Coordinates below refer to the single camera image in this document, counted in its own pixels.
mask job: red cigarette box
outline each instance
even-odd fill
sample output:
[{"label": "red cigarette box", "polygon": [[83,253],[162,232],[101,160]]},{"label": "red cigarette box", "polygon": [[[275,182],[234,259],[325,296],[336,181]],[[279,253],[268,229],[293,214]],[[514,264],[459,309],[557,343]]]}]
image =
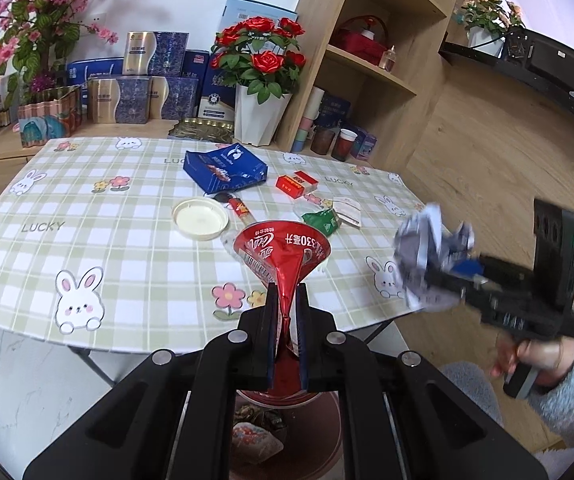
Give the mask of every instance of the red cigarette box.
[{"label": "red cigarette box", "polygon": [[292,198],[298,198],[315,190],[318,187],[318,181],[304,171],[297,171],[290,175],[279,176],[276,187]]}]

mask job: human hand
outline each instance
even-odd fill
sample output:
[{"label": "human hand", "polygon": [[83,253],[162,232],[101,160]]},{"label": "human hand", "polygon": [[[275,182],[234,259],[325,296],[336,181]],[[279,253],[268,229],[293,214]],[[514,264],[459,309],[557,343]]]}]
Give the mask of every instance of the human hand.
[{"label": "human hand", "polygon": [[518,362],[540,368],[536,384],[554,388],[566,377],[574,365],[574,339],[561,337],[555,341],[516,342],[505,332],[496,338],[498,355],[491,369],[491,377],[513,374]]}]

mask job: wooden floor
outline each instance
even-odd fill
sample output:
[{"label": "wooden floor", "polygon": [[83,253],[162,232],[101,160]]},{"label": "wooden floor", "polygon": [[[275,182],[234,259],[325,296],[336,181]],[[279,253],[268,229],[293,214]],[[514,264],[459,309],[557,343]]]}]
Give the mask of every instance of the wooden floor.
[{"label": "wooden floor", "polygon": [[[462,61],[452,67],[403,177],[423,202],[439,202],[446,227],[466,219],[476,249],[530,266],[535,196],[574,209],[574,117],[522,84]],[[397,320],[407,344],[434,364],[489,368],[496,332],[468,307]],[[524,402],[494,384],[506,429],[529,450],[551,446]]]}]

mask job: gray cloth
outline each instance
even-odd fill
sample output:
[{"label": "gray cloth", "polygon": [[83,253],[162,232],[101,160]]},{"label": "gray cloth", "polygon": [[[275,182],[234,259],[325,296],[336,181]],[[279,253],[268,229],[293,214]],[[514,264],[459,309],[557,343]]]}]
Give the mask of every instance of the gray cloth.
[{"label": "gray cloth", "polygon": [[[502,426],[498,400],[479,367],[472,363],[457,362],[442,367],[441,371]],[[549,393],[531,394],[529,404],[551,431],[562,436],[568,446],[574,446],[574,366],[569,375]],[[557,480],[574,461],[574,447],[536,453],[535,457],[547,470],[549,479]]]}]

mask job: green packet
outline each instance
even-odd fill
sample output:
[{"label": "green packet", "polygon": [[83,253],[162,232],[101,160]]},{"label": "green packet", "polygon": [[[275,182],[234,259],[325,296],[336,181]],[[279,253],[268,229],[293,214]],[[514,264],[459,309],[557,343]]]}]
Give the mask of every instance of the green packet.
[{"label": "green packet", "polygon": [[318,213],[305,213],[302,215],[302,220],[305,224],[318,229],[327,238],[340,227],[340,219],[333,209],[325,209]]}]

